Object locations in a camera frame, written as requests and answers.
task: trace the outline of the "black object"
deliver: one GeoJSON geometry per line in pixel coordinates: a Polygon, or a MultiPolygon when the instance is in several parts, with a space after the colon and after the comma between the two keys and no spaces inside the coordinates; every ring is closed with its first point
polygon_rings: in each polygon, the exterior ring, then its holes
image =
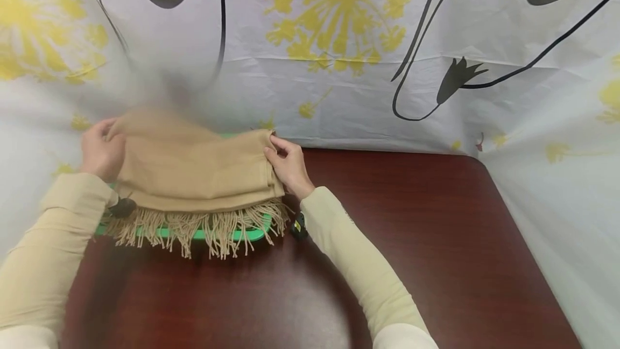
{"type": "Polygon", "coordinates": [[[121,198],[117,205],[109,207],[108,210],[116,218],[127,218],[136,210],[136,207],[138,205],[133,199],[121,198]]]}
{"type": "Polygon", "coordinates": [[[303,213],[299,213],[293,224],[291,224],[291,235],[297,240],[303,240],[308,237],[306,219],[303,213]]]}

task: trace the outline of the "folded fabric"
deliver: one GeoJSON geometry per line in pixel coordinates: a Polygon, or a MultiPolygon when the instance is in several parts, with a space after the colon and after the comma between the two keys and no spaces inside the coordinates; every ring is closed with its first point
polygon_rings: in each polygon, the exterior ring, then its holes
{"type": "MultiPolygon", "coordinates": [[[[263,149],[273,148],[272,130],[252,130],[231,138],[192,124],[170,111],[136,109],[119,118],[108,133],[126,136],[125,164],[115,190],[138,209],[129,218],[110,218],[107,234],[118,245],[141,247],[144,239],[172,250],[179,240],[182,255],[198,229],[205,232],[209,256],[237,256],[242,240],[232,234],[264,227],[282,234],[286,211],[284,189],[263,149]],[[163,240],[160,227],[168,227],[163,240]]],[[[252,245],[245,238],[245,254],[252,245]]]]}

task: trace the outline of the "person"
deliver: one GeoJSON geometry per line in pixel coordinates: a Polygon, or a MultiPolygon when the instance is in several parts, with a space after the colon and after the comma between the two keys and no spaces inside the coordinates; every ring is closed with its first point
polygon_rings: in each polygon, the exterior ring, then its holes
{"type": "MultiPolygon", "coordinates": [[[[107,207],[119,197],[115,181],[125,138],[105,137],[115,119],[82,136],[79,173],[62,174],[41,202],[41,216],[0,268],[0,348],[52,349],[64,323],[71,284],[107,207]]],[[[374,349],[435,349],[411,295],[383,255],[359,231],[326,187],[314,187],[300,146],[272,136],[265,157],[289,192],[301,201],[306,229],[357,297],[374,349]]]]}

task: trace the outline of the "white backdrop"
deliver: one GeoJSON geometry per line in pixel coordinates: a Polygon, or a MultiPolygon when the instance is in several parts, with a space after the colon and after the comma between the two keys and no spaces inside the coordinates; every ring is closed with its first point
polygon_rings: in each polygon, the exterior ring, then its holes
{"type": "Polygon", "coordinates": [[[616,348],[619,4],[0,0],[0,249],[79,132],[167,100],[219,132],[479,158],[583,344],[616,348]]]}

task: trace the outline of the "wrist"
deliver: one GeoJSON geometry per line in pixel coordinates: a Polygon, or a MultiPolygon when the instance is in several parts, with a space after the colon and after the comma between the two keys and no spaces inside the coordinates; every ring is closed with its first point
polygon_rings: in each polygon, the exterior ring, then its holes
{"type": "Polygon", "coordinates": [[[293,192],[295,197],[299,199],[299,201],[303,201],[303,199],[306,199],[310,194],[313,193],[314,189],[315,187],[312,182],[308,181],[305,183],[301,183],[298,186],[292,187],[291,191],[293,192]]]}

